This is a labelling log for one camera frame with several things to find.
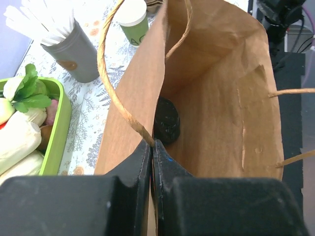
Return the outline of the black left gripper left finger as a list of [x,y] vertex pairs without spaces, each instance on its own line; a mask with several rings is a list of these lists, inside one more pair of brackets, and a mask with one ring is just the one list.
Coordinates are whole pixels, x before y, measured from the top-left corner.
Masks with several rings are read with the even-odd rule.
[[151,147],[98,176],[12,177],[0,187],[3,236],[144,236]]

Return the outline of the brown cardboard cup carrier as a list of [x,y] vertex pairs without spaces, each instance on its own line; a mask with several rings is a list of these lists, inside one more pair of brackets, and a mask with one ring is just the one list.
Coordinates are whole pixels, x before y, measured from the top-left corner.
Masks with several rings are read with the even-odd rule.
[[156,13],[158,9],[163,5],[164,0],[145,0],[147,5],[147,11],[149,13]]

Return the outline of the black coffee cup lid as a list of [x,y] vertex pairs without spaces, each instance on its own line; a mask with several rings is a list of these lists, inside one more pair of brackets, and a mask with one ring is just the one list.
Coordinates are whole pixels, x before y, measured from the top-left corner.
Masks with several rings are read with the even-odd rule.
[[154,138],[164,145],[174,143],[180,136],[180,118],[174,104],[163,97],[157,101],[154,118]]

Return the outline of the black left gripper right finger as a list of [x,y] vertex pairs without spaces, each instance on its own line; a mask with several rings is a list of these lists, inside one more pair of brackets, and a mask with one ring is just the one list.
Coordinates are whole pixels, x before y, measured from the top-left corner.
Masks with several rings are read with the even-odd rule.
[[159,236],[307,236],[289,189],[273,178],[197,178],[156,140],[152,196]]

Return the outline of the brown paper bag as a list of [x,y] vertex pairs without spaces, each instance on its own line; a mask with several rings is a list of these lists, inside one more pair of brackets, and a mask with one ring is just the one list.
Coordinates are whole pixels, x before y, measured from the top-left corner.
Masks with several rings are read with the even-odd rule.
[[180,118],[180,136],[168,153],[197,177],[282,179],[285,165],[278,96],[314,89],[277,90],[267,34],[251,15],[223,0],[167,0],[136,50],[117,88],[104,60],[111,21],[99,40],[97,63],[111,97],[95,174],[123,162],[141,140],[152,144],[159,97]]

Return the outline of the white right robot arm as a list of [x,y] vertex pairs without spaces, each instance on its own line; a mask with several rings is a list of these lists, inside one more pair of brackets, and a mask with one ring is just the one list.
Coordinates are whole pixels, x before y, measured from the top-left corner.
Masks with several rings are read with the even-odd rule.
[[284,62],[292,54],[290,51],[286,55],[282,54],[283,57],[280,58],[279,51],[280,47],[284,45],[286,31],[298,21],[301,21],[302,25],[291,50],[295,49],[300,38],[305,22],[302,13],[303,4],[303,0],[258,0],[256,2],[257,8],[263,15],[261,24],[268,36],[269,53],[274,71],[282,68]]

